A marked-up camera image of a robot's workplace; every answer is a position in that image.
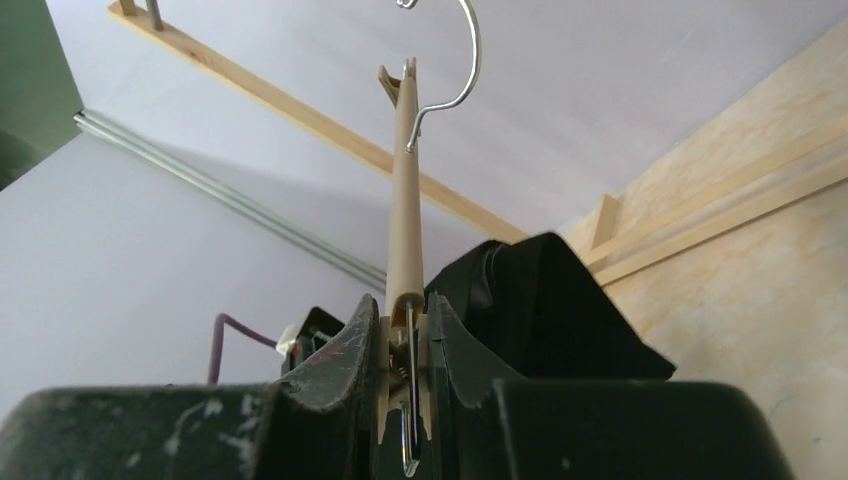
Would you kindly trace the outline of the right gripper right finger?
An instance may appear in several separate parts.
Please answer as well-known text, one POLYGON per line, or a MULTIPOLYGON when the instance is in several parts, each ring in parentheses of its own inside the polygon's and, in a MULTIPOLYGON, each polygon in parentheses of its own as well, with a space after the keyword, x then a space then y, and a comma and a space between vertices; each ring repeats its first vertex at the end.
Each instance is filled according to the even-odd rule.
POLYGON ((510 479, 495 383, 525 377, 468 332, 445 296, 430 294, 427 313, 434 477, 510 479))

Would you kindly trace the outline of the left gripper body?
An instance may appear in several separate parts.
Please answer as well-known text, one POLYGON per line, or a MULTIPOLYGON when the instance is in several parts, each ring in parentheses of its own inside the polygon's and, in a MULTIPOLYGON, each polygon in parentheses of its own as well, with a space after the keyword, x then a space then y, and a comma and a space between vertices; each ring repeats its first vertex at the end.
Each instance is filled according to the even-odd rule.
POLYGON ((321 307, 312 307, 300 324, 290 325, 280 337, 280 354, 284 357, 281 376, 304 363, 344 327, 345 323, 334 315, 321 307))

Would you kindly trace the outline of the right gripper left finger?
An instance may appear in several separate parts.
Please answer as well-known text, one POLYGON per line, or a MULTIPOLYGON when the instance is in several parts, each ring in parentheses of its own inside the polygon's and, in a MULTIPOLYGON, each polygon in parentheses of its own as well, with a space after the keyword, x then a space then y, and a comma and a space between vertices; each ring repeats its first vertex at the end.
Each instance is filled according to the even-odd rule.
POLYGON ((364 295, 345 327, 275 385, 274 479, 373 477, 373 377, 379 313, 364 295))

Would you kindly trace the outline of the black garment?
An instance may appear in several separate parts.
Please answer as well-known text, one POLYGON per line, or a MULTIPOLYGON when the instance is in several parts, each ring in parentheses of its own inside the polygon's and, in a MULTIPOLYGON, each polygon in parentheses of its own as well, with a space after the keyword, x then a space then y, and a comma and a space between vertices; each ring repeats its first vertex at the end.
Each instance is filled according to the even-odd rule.
POLYGON ((555 233, 485 241, 425 293, 445 297, 472 336, 528 378, 668 380, 676 370, 555 233))

